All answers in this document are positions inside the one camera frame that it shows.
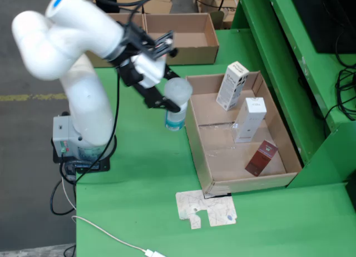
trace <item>paper sheet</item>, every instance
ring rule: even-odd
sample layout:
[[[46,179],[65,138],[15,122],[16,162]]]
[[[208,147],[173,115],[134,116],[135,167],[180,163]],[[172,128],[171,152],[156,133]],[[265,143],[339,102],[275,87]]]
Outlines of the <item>paper sheet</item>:
[[[232,197],[204,199],[202,190],[176,193],[179,218],[189,219],[192,229],[201,228],[196,212],[206,210],[210,226],[236,224],[237,214]]]

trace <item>yellow floor line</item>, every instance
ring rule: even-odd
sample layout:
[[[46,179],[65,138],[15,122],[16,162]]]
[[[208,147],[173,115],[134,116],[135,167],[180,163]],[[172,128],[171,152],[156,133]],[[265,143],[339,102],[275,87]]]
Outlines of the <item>yellow floor line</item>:
[[[0,95],[0,101],[66,100],[66,94]]]

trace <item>white cable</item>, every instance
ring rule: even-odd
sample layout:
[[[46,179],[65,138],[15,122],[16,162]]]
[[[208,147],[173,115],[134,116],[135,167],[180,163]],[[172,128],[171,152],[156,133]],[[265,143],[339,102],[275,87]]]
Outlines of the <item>white cable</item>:
[[[136,247],[136,246],[133,246],[133,245],[131,245],[131,244],[129,244],[129,243],[126,243],[126,242],[124,242],[124,241],[118,239],[117,237],[111,235],[109,232],[105,231],[103,228],[97,226],[96,224],[90,222],[89,220],[87,220],[87,219],[85,219],[85,218],[83,218],[83,217],[73,215],[73,216],[72,216],[72,219],[74,219],[74,218],[78,218],[78,219],[80,219],[80,220],[83,220],[84,222],[87,222],[88,224],[94,226],[95,228],[98,228],[100,231],[102,231],[103,233],[105,233],[106,235],[108,235],[109,237],[111,237],[112,239],[115,239],[116,241],[118,241],[118,242],[120,242],[120,243],[123,243],[123,244],[125,244],[126,246],[132,247],[132,248],[137,249],[137,250],[141,250],[141,251],[143,251],[144,253],[146,253],[146,250],[144,250],[144,249],[142,249],[142,248],[139,248],[139,247]]]
[[[63,186],[63,191],[65,192],[65,196],[68,200],[68,202],[72,205],[73,209],[77,210],[77,208],[73,205],[73,203],[71,202],[71,200],[69,199],[68,195],[67,195],[67,192],[66,192],[66,188],[65,188],[65,182],[62,178],[62,186]]]

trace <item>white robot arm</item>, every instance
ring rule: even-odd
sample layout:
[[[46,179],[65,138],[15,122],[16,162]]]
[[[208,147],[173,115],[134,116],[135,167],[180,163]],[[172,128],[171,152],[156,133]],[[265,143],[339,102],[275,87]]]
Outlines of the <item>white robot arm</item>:
[[[87,0],[51,0],[46,16],[25,11],[12,22],[12,33],[26,68],[36,78],[62,77],[86,51],[115,59],[123,28]]]
[[[12,32],[29,72],[41,80],[59,78],[68,97],[71,115],[55,117],[53,125],[58,157],[93,162],[112,134],[110,103],[86,51],[111,62],[148,107],[181,110],[155,88],[163,77],[177,77],[165,64],[166,54],[174,51],[172,32],[154,41],[134,24],[118,24],[89,0],[51,0],[46,16],[22,12]]]

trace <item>computer monitor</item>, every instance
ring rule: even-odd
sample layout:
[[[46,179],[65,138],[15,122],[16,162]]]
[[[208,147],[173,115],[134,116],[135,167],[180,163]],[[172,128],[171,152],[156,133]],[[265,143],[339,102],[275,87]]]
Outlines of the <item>computer monitor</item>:
[[[356,0],[293,0],[319,53],[356,53]]]

